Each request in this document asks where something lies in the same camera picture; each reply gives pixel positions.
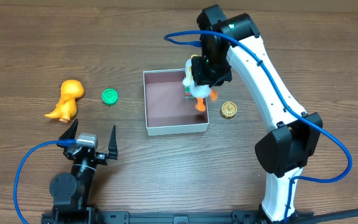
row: toy chicken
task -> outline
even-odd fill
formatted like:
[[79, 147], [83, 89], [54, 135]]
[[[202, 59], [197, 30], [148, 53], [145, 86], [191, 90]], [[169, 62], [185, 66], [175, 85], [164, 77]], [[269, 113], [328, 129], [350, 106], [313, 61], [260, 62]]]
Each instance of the toy chicken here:
[[84, 94], [82, 84], [77, 80], [66, 80], [60, 87], [60, 100], [56, 109], [49, 114], [48, 118], [59, 118], [59, 121], [67, 123], [77, 112], [75, 99]]
[[204, 112], [206, 107], [204, 105], [204, 98], [210, 97], [211, 100], [215, 101], [218, 99], [218, 93], [215, 90], [212, 90], [209, 85], [200, 85], [197, 86], [193, 80], [193, 76], [191, 75], [191, 59], [186, 62], [186, 77], [183, 79], [182, 84], [185, 87], [190, 89], [190, 93], [193, 97], [197, 98], [196, 109], [200, 112]]

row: green lid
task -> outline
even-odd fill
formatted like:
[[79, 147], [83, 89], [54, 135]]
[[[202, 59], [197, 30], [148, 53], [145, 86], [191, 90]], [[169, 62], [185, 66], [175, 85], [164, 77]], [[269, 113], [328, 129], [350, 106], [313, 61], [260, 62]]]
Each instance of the green lid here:
[[115, 105], [118, 101], [118, 93], [112, 88], [105, 89], [102, 93], [102, 100], [107, 105]]

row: orange rubber toy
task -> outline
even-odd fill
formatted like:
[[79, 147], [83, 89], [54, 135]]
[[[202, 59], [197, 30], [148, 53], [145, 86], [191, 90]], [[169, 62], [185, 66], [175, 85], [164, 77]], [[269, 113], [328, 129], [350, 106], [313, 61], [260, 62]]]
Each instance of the orange rubber toy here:
[[48, 118], [59, 118], [59, 121], [67, 123], [77, 112], [75, 99], [84, 94], [82, 84], [77, 80], [66, 80], [60, 87], [60, 100], [56, 104], [56, 109], [49, 114]]

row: wall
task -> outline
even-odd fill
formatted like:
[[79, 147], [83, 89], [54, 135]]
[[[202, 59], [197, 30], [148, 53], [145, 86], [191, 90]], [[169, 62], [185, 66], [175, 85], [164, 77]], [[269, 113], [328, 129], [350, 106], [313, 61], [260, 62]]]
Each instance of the wall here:
[[247, 11], [358, 12], [358, 0], [0, 0], [0, 5], [169, 9], [202, 9], [213, 4]]

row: blue tube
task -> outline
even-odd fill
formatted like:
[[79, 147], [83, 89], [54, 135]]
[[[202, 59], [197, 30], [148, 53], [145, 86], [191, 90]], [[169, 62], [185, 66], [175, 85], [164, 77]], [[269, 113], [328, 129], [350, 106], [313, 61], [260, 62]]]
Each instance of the blue tube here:
[[19, 164], [19, 167], [17, 168], [17, 172], [16, 172], [16, 177], [15, 177], [15, 184], [13, 186], [13, 203], [15, 205], [15, 209], [16, 209], [16, 213], [19, 216], [20, 220], [22, 220], [23, 223], [28, 224], [28, 222], [25, 220], [25, 218], [23, 217], [20, 208], [19, 208], [19, 204], [17, 203], [17, 185], [19, 183], [19, 177], [20, 177], [20, 172], [23, 168], [24, 162], [25, 160], [30, 156], [30, 154], [32, 154], [35, 150], [50, 145], [50, 144], [61, 144], [63, 146], [69, 146], [72, 143], [75, 143], [74, 139], [68, 139], [68, 140], [58, 140], [58, 141], [49, 141], [49, 142], [44, 142], [42, 144], [39, 144], [38, 146], [35, 146], [34, 148], [32, 148], [22, 159], [21, 163]]
[[195, 44], [193, 44], [193, 42], [178, 42], [178, 41], [172, 40], [170, 38], [170, 37], [175, 37], [175, 36], [179, 36], [179, 35], [189, 35], [189, 34], [215, 35], [217, 37], [220, 37], [222, 39], [225, 39], [225, 40], [229, 41], [232, 44], [238, 45], [240, 48], [244, 49], [257, 63], [260, 64], [260, 67], [266, 73], [267, 78], [269, 79], [270, 83], [272, 84], [272, 86], [274, 88], [274, 91], [276, 92], [276, 94], [277, 94], [278, 98], [280, 99], [281, 103], [283, 104], [284, 108], [289, 113], [291, 113], [294, 117], [296, 117], [300, 121], [304, 122], [305, 124], [307, 124], [311, 128], [319, 131], [320, 133], [325, 135], [327, 138], [329, 138], [330, 140], [335, 142], [335, 144], [337, 144], [343, 150], [343, 152], [345, 153], [346, 158], [347, 158], [347, 167], [344, 170], [344, 172], [342, 172], [342, 174], [339, 174], [337, 177], [334, 177], [334, 178], [331, 178], [331, 179], [317, 179], [317, 178], [313, 178], [313, 177], [296, 176], [296, 177], [292, 177], [290, 179], [290, 186], [289, 186], [289, 191], [288, 191], [288, 200], [287, 200], [287, 205], [286, 205], [285, 213], [284, 213], [284, 223], [287, 223], [288, 209], [290, 208], [290, 204], [291, 204], [292, 185], [295, 183], [295, 180], [296, 179], [308, 180], [308, 181], [312, 181], [312, 182], [325, 183], [325, 184], [333, 183], [333, 182], [337, 182], [337, 181], [341, 180], [342, 178], [344, 178], [351, 171], [352, 166], [353, 166], [352, 156], [351, 156], [349, 150], [347, 150], [346, 146], [343, 145], [343, 143], [341, 143], [340, 140], [335, 138], [335, 136], [333, 136], [332, 134], [330, 134], [329, 132], [327, 132], [323, 128], [320, 128], [319, 126], [317, 126], [317, 125], [309, 122], [308, 120], [304, 119], [302, 116], [298, 115], [297, 113], [295, 113], [287, 105], [287, 103], [285, 102], [284, 97], [282, 96], [280, 90], [278, 89], [276, 83], [274, 82], [274, 79], [273, 79], [272, 75], [270, 74], [270, 72], [266, 68], [266, 66], [263, 63], [261, 63], [260, 59], [258, 58], [258, 56], [256, 56], [255, 53], [253, 53], [248, 47], [246, 47], [244, 44], [240, 43], [238, 40], [233, 39], [232, 37], [230, 37], [228, 35], [224, 35], [224, 34], [219, 33], [219, 32], [213, 32], [213, 31], [207, 31], [207, 30], [188, 30], [188, 31], [182, 31], [182, 32], [175, 32], [175, 33], [167, 34], [164, 37], [164, 40], [173, 42], [175, 44], [192, 45], [192, 46], [197, 47]]

